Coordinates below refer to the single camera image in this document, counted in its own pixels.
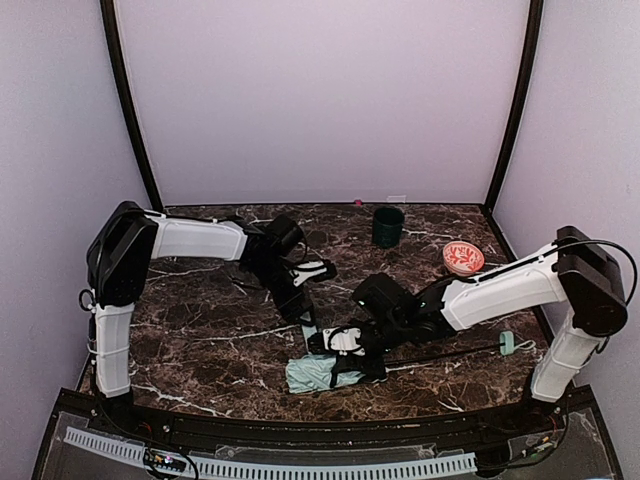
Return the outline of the mint green folding umbrella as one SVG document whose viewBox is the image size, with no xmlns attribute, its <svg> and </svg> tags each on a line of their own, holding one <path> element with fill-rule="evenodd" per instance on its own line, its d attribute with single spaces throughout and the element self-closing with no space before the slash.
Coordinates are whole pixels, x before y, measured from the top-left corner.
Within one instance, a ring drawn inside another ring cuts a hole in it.
<svg viewBox="0 0 640 480">
<path fill-rule="evenodd" d="M 428 354 L 408 360 L 394 360 L 390 365 L 385 363 L 387 378 L 389 373 L 413 370 L 436 360 L 463 357 L 480 352 L 498 352 L 501 356 L 506 357 L 513 355 L 517 351 L 531 351 L 536 348 L 537 344 L 534 340 L 530 339 L 517 343 L 515 334 L 510 330 L 505 330 L 499 334 L 497 343 L 449 353 Z M 307 354 L 298 359 L 290 359 L 285 367 L 288 391 L 291 394 L 307 394 L 336 389 L 329 387 L 330 370 L 334 364 L 335 355 L 331 354 Z M 356 383 L 350 385 L 344 383 L 344 380 L 355 380 L 356 375 L 354 373 L 341 375 L 340 379 L 341 382 L 337 388 L 357 385 Z"/>
</svg>

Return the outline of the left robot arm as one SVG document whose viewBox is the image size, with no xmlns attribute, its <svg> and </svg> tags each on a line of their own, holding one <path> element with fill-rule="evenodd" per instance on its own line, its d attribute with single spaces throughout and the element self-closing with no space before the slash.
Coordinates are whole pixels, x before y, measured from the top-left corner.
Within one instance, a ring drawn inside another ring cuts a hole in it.
<svg viewBox="0 0 640 480">
<path fill-rule="evenodd" d="M 303 232 L 280 215 L 264 225 L 239 217 L 191 219 L 121 203 L 90 245 L 87 288 L 79 304 L 90 314 L 89 352 L 96 390 L 106 398 L 129 393 L 130 325 L 152 262 L 205 258 L 238 264 L 270 294 L 281 317 L 312 326 L 315 312 L 305 283 L 313 267 L 289 260 Z"/>
</svg>

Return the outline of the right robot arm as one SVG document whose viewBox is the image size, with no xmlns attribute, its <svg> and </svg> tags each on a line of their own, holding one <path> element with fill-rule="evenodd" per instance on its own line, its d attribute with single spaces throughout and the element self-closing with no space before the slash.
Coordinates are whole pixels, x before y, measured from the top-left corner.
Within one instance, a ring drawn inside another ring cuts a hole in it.
<svg viewBox="0 0 640 480">
<path fill-rule="evenodd" d="M 364 322 L 324 329 L 318 343 L 351 358 L 358 370 L 379 366 L 382 356 L 407 342 L 449 338 L 486 320 L 539 305 L 568 305 L 561 330 L 535 367 L 530 383 L 536 401 L 559 400 L 574 376 L 628 320 L 636 292 L 625 288 L 611 242 L 587 237 L 573 226 L 535 253 L 469 277 L 440 278 L 417 293 L 389 275 L 369 276 L 352 299 Z"/>
</svg>

